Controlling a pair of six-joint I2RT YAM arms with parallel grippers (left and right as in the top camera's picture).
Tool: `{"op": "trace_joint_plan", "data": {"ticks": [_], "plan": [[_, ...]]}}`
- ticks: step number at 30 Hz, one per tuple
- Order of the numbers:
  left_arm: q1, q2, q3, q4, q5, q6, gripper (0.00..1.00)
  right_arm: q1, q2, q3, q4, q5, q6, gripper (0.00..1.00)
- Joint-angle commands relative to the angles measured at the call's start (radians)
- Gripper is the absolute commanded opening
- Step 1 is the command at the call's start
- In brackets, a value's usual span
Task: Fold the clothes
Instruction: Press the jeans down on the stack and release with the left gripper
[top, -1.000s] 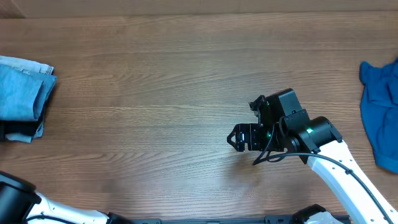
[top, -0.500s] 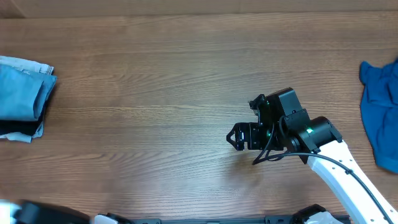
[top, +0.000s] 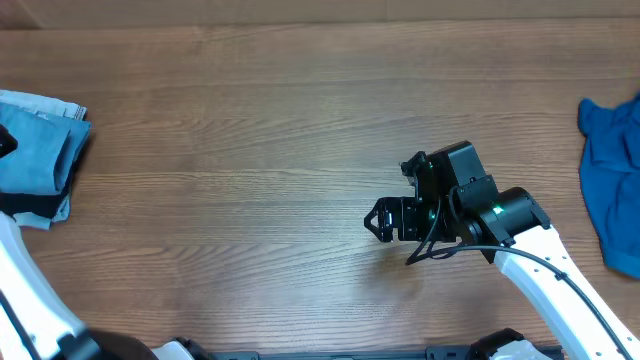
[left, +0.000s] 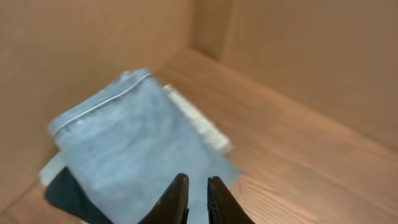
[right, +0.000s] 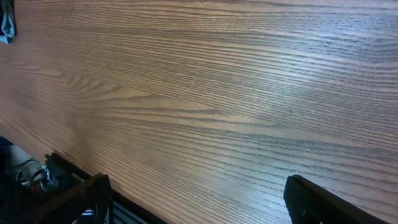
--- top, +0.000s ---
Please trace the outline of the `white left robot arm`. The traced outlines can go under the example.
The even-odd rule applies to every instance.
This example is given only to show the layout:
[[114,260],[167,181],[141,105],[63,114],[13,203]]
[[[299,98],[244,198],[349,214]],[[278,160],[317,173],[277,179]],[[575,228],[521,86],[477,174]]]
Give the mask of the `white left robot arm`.
[[1,193],[1,357],[3,359],[206,359],[185,338],[157,348],[90,329],[59,298],[30,256],[13,214],[20,195]]

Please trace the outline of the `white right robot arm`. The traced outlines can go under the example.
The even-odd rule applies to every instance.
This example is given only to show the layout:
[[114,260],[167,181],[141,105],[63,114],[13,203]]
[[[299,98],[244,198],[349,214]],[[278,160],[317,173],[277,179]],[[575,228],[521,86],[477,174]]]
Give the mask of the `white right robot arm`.
[[638,338],[581,273],[528,192],[500,192],[491,176],[446,193],[426,178],[412,183],[415,196],[380,198],[364,218],[381,242],[417,242],[407,264],[480,252],[527,298],[571,358],[638,358]]

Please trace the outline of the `light blue denim jeans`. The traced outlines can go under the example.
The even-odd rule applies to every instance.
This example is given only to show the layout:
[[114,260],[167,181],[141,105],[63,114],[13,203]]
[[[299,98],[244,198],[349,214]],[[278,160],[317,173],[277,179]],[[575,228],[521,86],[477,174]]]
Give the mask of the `light blue denim jeans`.
[[88,139],[91,124],[2,104],[1,125],[17,148],[1,159],[1,191],[57,195]]

